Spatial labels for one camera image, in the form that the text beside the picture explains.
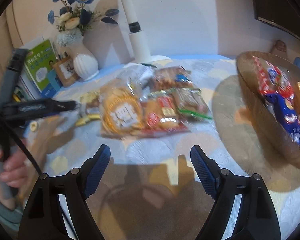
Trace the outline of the person's left hand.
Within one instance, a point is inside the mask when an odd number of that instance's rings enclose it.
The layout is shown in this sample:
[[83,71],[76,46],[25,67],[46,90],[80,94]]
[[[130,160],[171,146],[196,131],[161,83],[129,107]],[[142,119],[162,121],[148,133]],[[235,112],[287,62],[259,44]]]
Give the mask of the person's left hand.
[[13,146],[11,156],[4,162],[4,171],[0,174],[0,180],[12,188],[20,188],[28,180],[28,170],[25,164],[27,157],[18,146]]

